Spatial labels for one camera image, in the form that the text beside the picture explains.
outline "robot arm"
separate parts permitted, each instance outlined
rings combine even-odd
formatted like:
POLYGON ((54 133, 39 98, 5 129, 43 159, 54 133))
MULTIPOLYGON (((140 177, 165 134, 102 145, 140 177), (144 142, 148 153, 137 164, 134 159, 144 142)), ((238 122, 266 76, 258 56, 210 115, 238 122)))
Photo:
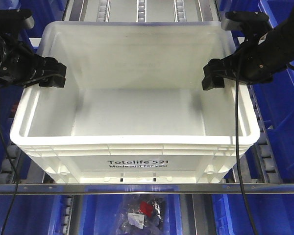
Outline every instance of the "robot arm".
POLYGON ((268 20, 268 16, 260 12, 226 14, 222 28, 242 31, 245 41, 232 55, 212 59, 203 68, 204 90, 224 88, 223 78, 236 80, 237 76, 246 84, 268 83, 274 73, 286 69, 294 60, 294 7, 289 18, 274 29, 270 29, 268 20))
POLYGON ((18 41, 20 31, 33 26, 30 10, 0 10, 0 85, 64 87, 66 67, 18 41))

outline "storage rack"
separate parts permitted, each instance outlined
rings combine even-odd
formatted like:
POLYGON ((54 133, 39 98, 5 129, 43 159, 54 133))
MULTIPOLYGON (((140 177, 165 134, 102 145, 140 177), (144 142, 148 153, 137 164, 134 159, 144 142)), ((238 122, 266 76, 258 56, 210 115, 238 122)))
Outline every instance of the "storage rack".
MULTIPOLYGON (((97 22, 190 22, 219 21, 217 1, 214 0, 162 0, 168 5, 168 12, 156 10, 158 0, 68 0, 63 19, 66 21, 97 22)), ((282 182, 277 170, 274 155, 267 137, 266 127, 259 111, 255 93, 249 87, 262 137, 259 143, 252 146, 252 154, 257 169, 257 178, 252 178, 246 156, 241 158, 243 180, 246 193, 249 194, 294 194, 294 184, 282 182), (270 159, 274 170, 266 169, 263 155, 270 159)), ((127 194, 127 193, 163 193, 180 194, 181 213, 184 234, 215 234, 214 216, 211 198, 205 194, 239 194, 237 169, 233 167, 233 177, 222 180, 219 184, 53 184, 34 162, 31 162, 27 179, 19 184, 18 195, 68 195, 72 198, 68 225, 64 234, 77 234, 76 223, 80 216, 80 204, 87 194, 127 194)), ((0 184, 0 195, 11 195, 14 184, 0 184)))

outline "gray roller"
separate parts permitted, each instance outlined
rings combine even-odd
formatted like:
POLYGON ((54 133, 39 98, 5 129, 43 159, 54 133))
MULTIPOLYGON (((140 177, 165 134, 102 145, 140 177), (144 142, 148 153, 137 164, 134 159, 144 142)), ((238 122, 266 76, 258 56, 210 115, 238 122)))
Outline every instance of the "gray roller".
POLYGON ((68 231, 68 226, 64 225, 63 230, 62 230, 62 234, 67 234, 67 231, 68 231))
POLYGON ((267 144, 267 137, 264 132, 260 132, 260 137, 257 141, 258 144, 267 144))
POLYGON ((69 223, 69 216, 68 215, 66 215, 65 217, 64 217, 64 222, 63 222, 63 224, 68 224, 69 223))
POLYGON ((21 154, 21 149, 16 145, 8 146, 8 154, 10 158, 17 158, 21 154))
POLYGON ((2 171, 12 171, 12 166, 8 159, 4 159, 2 161, 1 167, 2 167, 2 171))
POLYGON ((70 207, 67 207, 66 209, 65 209, 65 215, 69 215, 70 214, 70 207))
POLYGON ((271 148, 267 144, 262 144, 260 147, 260 154, 262 157, 269 157, 271 154, 271 148))
POLYGON ((275 164, 272 158, 263 158, 265 163, 265 170, 266 171, 273 171, 275 170, 275 164))
POLYGON ((68 197, 68 198, 66 199, 66 204, 67 204, 67 206, 70 206, 71 203, 72 203, 72 198, 71 198, 71 197, 68 197))

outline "red object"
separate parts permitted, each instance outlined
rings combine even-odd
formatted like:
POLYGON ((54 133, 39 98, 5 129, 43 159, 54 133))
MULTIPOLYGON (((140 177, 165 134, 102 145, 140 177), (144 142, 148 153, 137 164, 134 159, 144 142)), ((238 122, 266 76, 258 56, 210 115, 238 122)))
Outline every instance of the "red object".
POLYGON ((152 210, 153 206, 151 204, 148 204, 147 202, 141 202, 140 211, 147 215, 149 218, 151 217, 152 210))

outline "plastic bag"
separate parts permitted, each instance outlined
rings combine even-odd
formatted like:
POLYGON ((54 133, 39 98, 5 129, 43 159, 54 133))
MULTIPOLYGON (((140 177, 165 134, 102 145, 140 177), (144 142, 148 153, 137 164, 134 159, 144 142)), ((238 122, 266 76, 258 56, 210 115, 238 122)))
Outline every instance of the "plastic bag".
POLYGON ((162 235, 165 211, 162 195, 124 195, 110 235, 162 235))

